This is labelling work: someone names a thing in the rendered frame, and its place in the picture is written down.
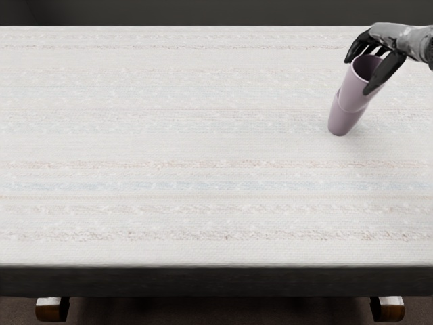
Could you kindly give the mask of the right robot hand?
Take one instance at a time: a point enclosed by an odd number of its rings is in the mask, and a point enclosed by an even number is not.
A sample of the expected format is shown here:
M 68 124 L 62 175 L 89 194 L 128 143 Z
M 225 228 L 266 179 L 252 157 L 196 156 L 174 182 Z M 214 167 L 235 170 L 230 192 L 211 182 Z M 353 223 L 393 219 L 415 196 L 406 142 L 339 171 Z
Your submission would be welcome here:
M 388 53 L 374 70 L 372 78 L 363 90 L 363 95 L 369 95 L 383 85 L 407 58 L 422 62 L 419 57 L 419 46 L 425 34 L 424 29 L 405 24 L 378 22 L 353 41 L 344 59 L 345 63 L 350 63 L 360 54 L 371 53 L 375 49 L 376 56 Z

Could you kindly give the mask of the lilac cup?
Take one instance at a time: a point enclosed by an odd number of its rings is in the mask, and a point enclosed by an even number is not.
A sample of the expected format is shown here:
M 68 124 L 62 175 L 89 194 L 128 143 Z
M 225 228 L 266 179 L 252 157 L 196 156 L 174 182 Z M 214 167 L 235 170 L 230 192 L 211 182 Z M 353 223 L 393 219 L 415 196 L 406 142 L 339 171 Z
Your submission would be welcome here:
M 369 95 L 363 95 L 363 90 L 372 78 L 374 70 L 382 61 L 382 58 L 372 54 L 359 55 L 353 59 L 338 95 L 341 109 L 348 113 L 360 111 L 384 87 L 383 84 Z
M 333 102 L 331 105 L 329 118 L 327 122 L 327 128 L 330 133 L 336 136 L 344 136 L 349 133 L 353 127 L 357 124 L 359 119 L 363 116 L 368 105 L 365 105 L 358 112 L 346 112 L 344 111 L 339 103 L 340 89 L 337 90 Z

